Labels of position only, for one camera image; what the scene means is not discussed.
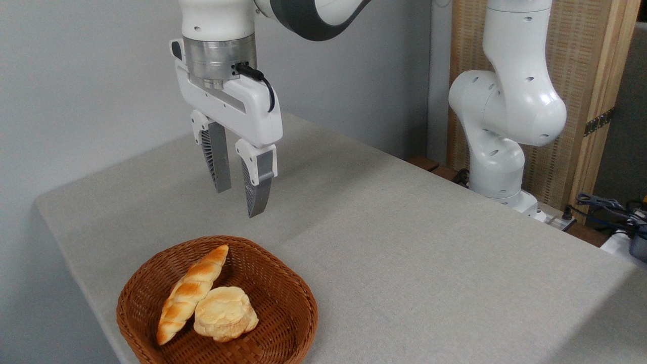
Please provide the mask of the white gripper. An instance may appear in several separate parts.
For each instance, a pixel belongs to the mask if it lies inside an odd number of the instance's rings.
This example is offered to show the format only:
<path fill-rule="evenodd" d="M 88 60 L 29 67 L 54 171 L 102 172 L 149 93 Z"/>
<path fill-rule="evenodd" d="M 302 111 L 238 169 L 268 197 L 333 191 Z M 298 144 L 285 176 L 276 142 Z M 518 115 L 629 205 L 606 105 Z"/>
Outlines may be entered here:
<path fill-rule="evenodd" d="M 243 65 L 256 67 L 256 41 L 174 39 L 169 47 L 181 95 L 195 109 L 191 113 L 194 138 L 217 193 L 232 187 L 226 128 L 241 138 L 235 148 L 241 159 L 248 215 L 261 214 L 272 179 L 278 175 L 272 144 L 282 138 L 284 129 L 277 95 L 263 81 L 239 71 Z"/>

